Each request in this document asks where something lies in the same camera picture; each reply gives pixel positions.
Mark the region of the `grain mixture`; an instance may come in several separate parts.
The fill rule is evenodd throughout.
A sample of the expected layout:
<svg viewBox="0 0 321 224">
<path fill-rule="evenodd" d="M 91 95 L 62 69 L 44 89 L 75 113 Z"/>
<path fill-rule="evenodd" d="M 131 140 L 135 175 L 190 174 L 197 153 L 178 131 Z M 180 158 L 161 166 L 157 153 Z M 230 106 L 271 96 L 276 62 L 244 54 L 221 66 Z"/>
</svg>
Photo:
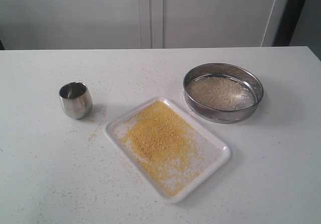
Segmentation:
<svg viewBox="0 0 321 224">
<path fill-rule="evenodd" d="M 240 110 L 254 104 L 252 93 L 237 81 L 224 77 L 202 77 L 187 86 L 189 96 L 218 110 Z"/>
</svg>

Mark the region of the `yellow millet grains on tray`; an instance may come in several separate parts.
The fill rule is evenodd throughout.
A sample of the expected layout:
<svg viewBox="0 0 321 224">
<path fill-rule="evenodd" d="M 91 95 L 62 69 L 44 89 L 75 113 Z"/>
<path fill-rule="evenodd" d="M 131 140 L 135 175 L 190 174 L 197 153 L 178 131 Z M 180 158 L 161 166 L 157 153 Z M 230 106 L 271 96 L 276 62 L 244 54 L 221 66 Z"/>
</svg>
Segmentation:
<svg viewBox="0 0 321 224">
<path fill-rule="evenodd" d="M 139 111 L 113 132 L 170 197 L 201 172 L 203 158 L 191 125 L 161 101 Z"/>
</svg>

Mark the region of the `round steel mesh sieve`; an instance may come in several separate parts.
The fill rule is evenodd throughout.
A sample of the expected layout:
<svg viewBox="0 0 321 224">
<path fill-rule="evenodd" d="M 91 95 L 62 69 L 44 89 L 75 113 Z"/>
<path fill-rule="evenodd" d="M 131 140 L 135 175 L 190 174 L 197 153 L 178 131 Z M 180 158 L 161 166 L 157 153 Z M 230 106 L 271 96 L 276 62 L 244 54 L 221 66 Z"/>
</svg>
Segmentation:
<svg viewBox="0 0 321 224">
<path fill-rule="evenodd" d="M 200 104 L 189 96 L 187 86 L 202 77 L 224 77 L 239 82 L 252 93 L 254 104 L 240 110 L 218 110 Z M 258 108 L 264 95 L 263 85 L 255 75 L 244 68 L 227 63 L 207 63 L 192 68 L 184 76 L 183 90 L 186 104 L 195 114 L 223 124 L 237 123 L 249 118 Z"/>
</svg>

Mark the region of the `white cabinet with doors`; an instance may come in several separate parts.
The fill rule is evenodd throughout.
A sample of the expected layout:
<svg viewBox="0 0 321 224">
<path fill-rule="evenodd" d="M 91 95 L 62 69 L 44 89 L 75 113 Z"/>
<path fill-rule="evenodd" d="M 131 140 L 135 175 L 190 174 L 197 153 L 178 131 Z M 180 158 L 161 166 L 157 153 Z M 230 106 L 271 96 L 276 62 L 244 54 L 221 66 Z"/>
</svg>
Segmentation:
<svg viewBox="0 0 321 224">
<path fill-rule="evenodd" d="M 6 49 L 271 46 L 287 0 L 1 0 Z"/>
</svg>

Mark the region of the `white plastic tray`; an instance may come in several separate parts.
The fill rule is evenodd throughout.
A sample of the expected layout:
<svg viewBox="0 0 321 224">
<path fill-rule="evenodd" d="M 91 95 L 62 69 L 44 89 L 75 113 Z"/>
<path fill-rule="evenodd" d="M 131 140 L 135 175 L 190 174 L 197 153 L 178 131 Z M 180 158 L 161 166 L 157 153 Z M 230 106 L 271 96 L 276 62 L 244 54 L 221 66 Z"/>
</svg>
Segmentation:
<svg viewBox="0 0 321 224">
<path fill-rule="evenodd" d="M 193 181 L 185 186 L 177 195 L 170 197 L 160 186 L 154 182 L 146 172 L 135 162 L 133 154 L 129 149 L 122 145 L 116 134 L 113 132 L 115 127 L 120 127 L 126 120 L 143 110 L 147 106 L 156 101 L 161 101 L 168 105 L 175 113 L 182 117 L 188 124 L 191 125 L 196 141 L 202 156 L 201 172 Z M 145 103 L 135 107 L 130 112 L 124 114 L 116 120 L 110 121 L 104 128 L 104 133 L 113 145 L 122 153 L 131 166 L 139 173 L 139 175 L 149 184 L 149 186 L 157 193 L 157 195 L 167 203 L 178 203 L 191 194 L 200 184 L 208 179 L 215 171 L 223 166 L 231 156 L 231 150 L 227 144 L 217 138 L 214 134 L 204 128 L 188 113 L 165 97 L 154 97 Z"/>
</svg>

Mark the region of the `stainless steel cup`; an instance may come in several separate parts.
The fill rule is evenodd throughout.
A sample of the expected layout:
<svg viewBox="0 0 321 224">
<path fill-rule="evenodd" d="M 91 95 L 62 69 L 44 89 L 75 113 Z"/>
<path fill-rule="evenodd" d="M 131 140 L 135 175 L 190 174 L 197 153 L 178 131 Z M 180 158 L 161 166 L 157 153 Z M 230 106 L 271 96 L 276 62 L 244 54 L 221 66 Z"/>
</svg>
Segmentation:
<svg viewBox="0 0 321 224">
<path fill-rule="evenodd" d="M 60 103 L 65 115 L 72 119 L 86 117 L 93 108 L 88 87 L 82 82 L 70 82 L 59 90 Z"/>
</svg>

